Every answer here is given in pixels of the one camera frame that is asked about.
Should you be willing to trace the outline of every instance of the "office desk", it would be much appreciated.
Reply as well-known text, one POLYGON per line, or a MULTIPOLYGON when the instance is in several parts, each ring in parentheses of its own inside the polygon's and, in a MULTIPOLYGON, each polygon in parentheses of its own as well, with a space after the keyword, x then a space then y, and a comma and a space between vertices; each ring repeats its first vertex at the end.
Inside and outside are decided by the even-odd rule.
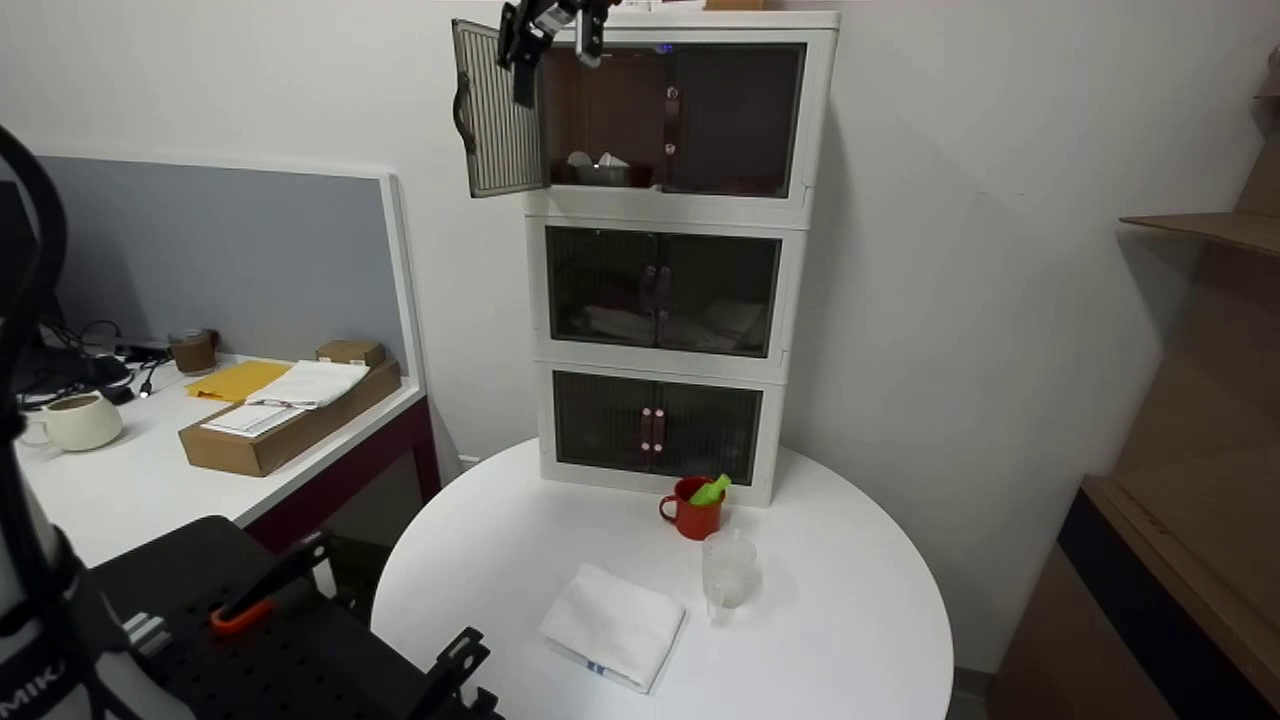
POLYGON ((772 507, 737 520, 754 533, 762 589, 710 624, 699 543, 655 515, 655 495, 538 479, 536 446, 520 446, 450 479, 407 523, 377 589, 370 631, 427 669, 433 647, 474 624, 494 651, 474 686, 520 720, 948 716, 943 600, 883 507, 784 453, 772 507), (687 609, 652 698, 543 647, 538 622, 576 566, 687 609))
POLYGON ((436 493, 433 425, 424 392, 413 384, 399 384, 386 401, 271 475, 191 467, 175 431, 225 404, 191 401, 185 392, 186 376, 170 366, 153 384, 155 395, 119 409, 126 431, 98 453, 54 453, 26 435, 16 440, 34 501, 68 533, 86 567, 195 515, 227 515, 260 543, 287 548, 399 453, 417 453, 418 493, 436 493))

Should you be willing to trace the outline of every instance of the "red mug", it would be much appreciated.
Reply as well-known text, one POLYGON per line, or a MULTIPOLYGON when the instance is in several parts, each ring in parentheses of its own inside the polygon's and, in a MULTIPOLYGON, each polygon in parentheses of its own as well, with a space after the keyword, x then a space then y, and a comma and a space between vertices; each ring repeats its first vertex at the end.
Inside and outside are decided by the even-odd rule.
POLYGON ((695 507, 687 503, 707 479, 682 475, 672 495, 655 503, 655 512, 676 523, 680 536, 703 539, 719 527, 719 503, 695 507))

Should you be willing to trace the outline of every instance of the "white round table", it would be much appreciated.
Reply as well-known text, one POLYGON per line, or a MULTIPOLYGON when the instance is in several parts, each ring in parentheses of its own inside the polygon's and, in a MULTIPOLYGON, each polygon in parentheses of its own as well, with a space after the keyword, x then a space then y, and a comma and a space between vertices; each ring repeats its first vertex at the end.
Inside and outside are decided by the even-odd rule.
POLYGON ((517 446, 407 523, 378 576, 370 631, 433 669, 474 624, 490 657, 471 686, 490 688, 510 720, 948 716, 948 611, 880 503, 784 453, 774 501, 732 520, 754 536, 762 586, 710 624, 699 543, 655 515, 655 495, 538 479, 536 446, 517 446), (538 622, 579 566, 687 609, 649 698, 543 644, 538 622))

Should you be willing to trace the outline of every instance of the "gray partition panel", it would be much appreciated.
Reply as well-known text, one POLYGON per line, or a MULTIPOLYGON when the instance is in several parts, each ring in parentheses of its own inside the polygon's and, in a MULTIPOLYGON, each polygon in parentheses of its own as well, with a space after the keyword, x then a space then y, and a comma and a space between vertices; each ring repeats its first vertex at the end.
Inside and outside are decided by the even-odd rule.
POLYGON ((403 360, 377 182, 68 156, 49 174, 72 220, 72 328, 113 322, 141 343, 219 328, 260 357, 357 337, 403 360))

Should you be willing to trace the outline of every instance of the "white cabinet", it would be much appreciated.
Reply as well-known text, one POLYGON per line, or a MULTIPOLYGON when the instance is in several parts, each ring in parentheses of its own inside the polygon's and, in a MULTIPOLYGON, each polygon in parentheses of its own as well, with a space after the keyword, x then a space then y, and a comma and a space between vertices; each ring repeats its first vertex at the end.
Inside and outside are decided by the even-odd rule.
POLYGON ((831 14, 615 14, 600 70, 546 47, 506 100, 457 30, 471 195, 528 191, 543 475, 766 501, 831 14))

